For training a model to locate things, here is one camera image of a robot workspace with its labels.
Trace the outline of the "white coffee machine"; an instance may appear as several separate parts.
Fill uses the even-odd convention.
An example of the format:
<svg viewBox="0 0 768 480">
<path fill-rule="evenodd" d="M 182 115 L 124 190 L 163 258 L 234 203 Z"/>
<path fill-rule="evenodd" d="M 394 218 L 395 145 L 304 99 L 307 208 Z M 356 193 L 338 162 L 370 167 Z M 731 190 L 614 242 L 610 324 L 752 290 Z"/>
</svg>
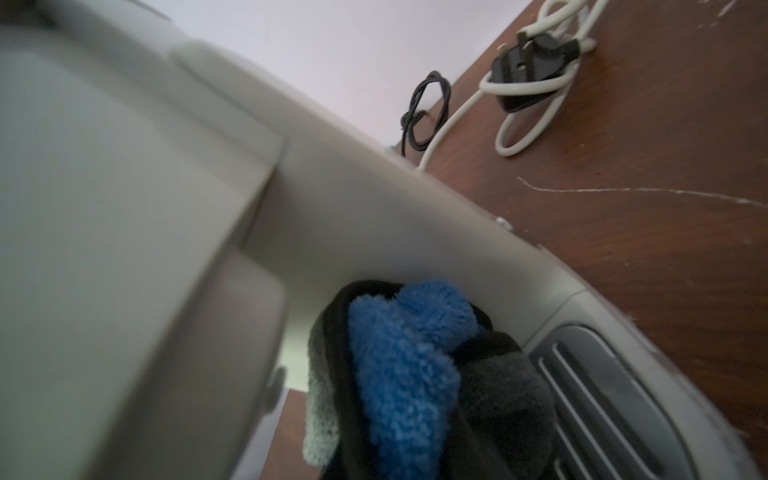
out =
<svg viewBox="0 0 768 480">
<path fill-rule="evenodd" d="M 735 430 L 540 246 L 132 1 L 1 28 L 1 475 L 228 479 L 346 284 L 445 279 L 532 353 L 560 477 L 756 479 Z"/>
</svg>

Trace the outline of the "blue grey microfiber cloth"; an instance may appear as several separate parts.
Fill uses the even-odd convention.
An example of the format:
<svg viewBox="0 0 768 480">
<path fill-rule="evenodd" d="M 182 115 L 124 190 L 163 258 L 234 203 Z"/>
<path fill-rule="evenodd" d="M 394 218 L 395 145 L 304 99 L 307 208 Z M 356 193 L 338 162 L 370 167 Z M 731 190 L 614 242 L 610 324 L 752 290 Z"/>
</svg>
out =
<svg viewBox="0 0 768 480">
<path fill-rule="evenodd" d="M 326 479 L 540 479 L 556 430 L 530 359 L 452 284 L 356 281 L 308 340 L 304 460 Z"/>
</svg>

